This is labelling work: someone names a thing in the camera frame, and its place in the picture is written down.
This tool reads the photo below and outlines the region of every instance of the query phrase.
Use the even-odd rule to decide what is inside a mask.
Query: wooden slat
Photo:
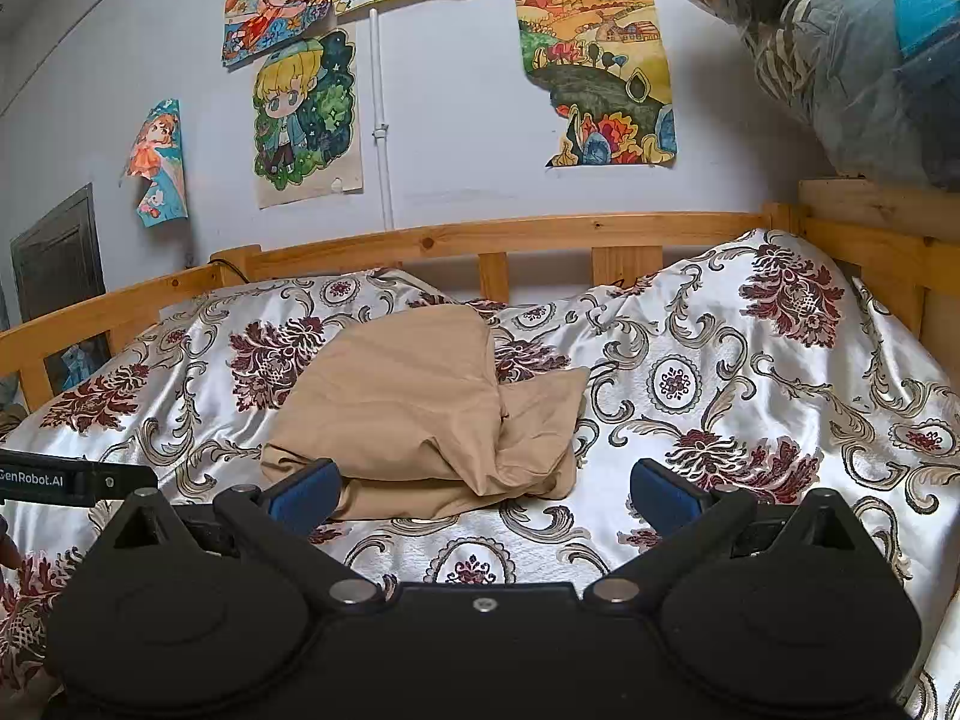
[[[860,178],[800,181],[800,204],[817,218],[960,242],[960,196]]]
[[[71,343],[106,333],[220,285],[220,267],[204,265],[99,295],[19,324],[0,333],[0,375],[22,370],[26,362],[32,365]]]
[[[760,214],[597,214],[512,218],[417,227],[266,251],[251,257],[258,279],[382,266],[397,260],[597,247],[711,245],[763,226]]]
[[[860,278],[874,294],[874,298],[880,300],[891,314],[903,322],[914,337],[920,338],[926,290],[908,281],[867,268],[861,269]]]
[[[499,303],[510,302],[510,274],[507,252],[498,251],[479,257],[480,295]]]
[[[27,408],[35,412],[54,396],[46,365],[43,365],[42,358],[31,360],[21,365],[19,373],[20,387],[23,389],[23,398],[27,401]]]
[[[253,258],[261,253],[262,250],[258,244],[249,245],[248,247],[227,248],[226,250],[214,252],[213,255],[210,255],[210,262],[213,263],[214,260],[229,262],[234,268],[237,268],[237,271],[240,271],[246,276],[248,281],[254,281],[256,279],[251,277]],[[215,263],[215,265],[220,269],[220,280],[223,286],[233,287],[237,284],[244,283],[243,279],[233,272],[232,269],[229,269],[228,266],[222,263]]]
[[[789,203],[769,202],[763,204],[763,226],[770,230],[784,230],[794,234],[800,233],[800,208]]]
[[[664,267],[662,247],[595,247],[590,250],[593,285],[623,285],[629,290],[637,279]]]
[[[803,228],[805,237],[835,260],[946,295],[960,295],[960,245],[817,218],[805,220]]]

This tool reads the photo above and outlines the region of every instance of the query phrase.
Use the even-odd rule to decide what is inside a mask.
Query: white floral bedspread
[[[270,420],[320,348],[354,322],[445,301],[402,271],[218,290],[172,309],[6,446],[150,464],[176,502],[264,484]],[[573,494],[434,522],[331,523],[313,533],[320,549],[387,591],[398,581],[582,589],[656,543],[628,499],[632,465],[652,457],[701,487],[742,485],[763,501],[837,488],[933,642],[960,554],[958,398],[904,327],[821,252],[755,231],[630,290],[598,287],[535,307],[470,304],[493,327],[501,381],[568,365],[592,371]],[[0,509],[31,553],[0,586],[0,696],[42,677],[46,614],[116,506]],[[958,703],[960,611],[947,621],[910,704],[923,720],[952,718]]]

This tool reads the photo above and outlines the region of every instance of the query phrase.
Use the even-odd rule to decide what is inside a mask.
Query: beige cloth
[[[586,368],[498,385],[493,337],[467,306],[404,311],[339,333],[274,419],[273,481],[319,458],[347,479],[337,519],[435,519],[520,495],[563,498]]]

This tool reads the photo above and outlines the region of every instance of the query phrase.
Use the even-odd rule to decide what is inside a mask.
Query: plastic bag
[[[692,0],[843,175],[960,190],[960,0]]]

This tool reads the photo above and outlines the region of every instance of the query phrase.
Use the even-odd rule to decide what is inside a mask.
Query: blonde cartoon character
[[[261,153],[263,166],[271,175],[279,170],[292,172],[296,155],[307,146],[296,110],[326,75],[320,66],[322,59],[323,47],[318,41],[301,40],[272,53],[256,76],[253,103],[275,120]]]

